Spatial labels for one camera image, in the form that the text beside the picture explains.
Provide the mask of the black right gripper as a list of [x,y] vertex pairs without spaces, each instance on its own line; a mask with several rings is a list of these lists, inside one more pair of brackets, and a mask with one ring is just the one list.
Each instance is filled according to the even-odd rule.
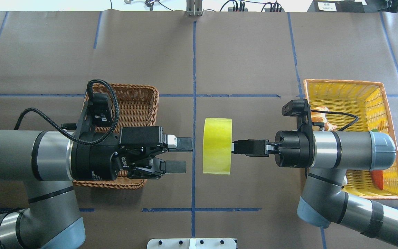
[[249,157],[269,157],[275,155],[278,167],[309,168],[315,156],[313,131],[278,131],[275,141],[237,140],[233,142],[233,154]]

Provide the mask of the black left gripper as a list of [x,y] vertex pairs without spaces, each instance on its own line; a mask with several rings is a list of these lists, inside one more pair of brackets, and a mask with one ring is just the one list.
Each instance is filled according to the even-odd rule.
[[71,174],[77,181],[115,180],[125,170],[131,179],[159,179],[186,173],[187,163],[163,161],[157,155],[193,150],[193,138],[164,134],[161,126],[123,127],[96,145],[74,145]]

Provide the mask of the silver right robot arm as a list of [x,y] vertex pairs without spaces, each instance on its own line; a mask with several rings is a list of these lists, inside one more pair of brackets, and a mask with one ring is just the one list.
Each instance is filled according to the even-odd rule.
[[390,168],[396,161],[393,139],[380,132],[279,131],[275,141],[237,140],[231,153],[275,156],[279,167],[305,168],[298,217],[328,228],[336,223],[363,236],[398,247],[398,209],[346,189],[350,172]]

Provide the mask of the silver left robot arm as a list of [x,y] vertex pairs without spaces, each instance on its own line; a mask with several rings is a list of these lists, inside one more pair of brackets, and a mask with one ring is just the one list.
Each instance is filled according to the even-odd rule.
[[157,158],[192,152],[191,138],[164,134],[159,126],[120,133],[0,130],[0,181],[22,182],[28,208],[0,214],[0,249],[77,249],[85,241],[74,181],[132,179],[185,173],[183,161]]

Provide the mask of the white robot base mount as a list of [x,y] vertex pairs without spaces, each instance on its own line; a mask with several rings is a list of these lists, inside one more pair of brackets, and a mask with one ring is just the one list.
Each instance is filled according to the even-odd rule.
[[155,238],[147,243],[147,249],[237,249],[233,238]]

